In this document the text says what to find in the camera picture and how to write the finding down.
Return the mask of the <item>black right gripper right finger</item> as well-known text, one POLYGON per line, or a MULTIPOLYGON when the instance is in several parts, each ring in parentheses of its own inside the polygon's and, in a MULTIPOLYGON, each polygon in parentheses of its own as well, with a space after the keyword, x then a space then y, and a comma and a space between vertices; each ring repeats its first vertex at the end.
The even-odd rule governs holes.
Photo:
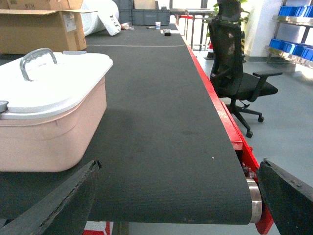
POLYGON ((261 195, 282 235, 313 233, 313 187, 264 159, 257 170, 261 195))

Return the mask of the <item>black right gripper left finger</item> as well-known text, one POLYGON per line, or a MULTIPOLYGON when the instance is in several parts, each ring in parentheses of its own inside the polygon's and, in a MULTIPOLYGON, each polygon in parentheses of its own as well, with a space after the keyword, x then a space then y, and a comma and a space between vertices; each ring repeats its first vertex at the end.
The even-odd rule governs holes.
POLYGON ((82 235, 101 164, 90 161, 37 204, 0 229, 2 235, 82 235))

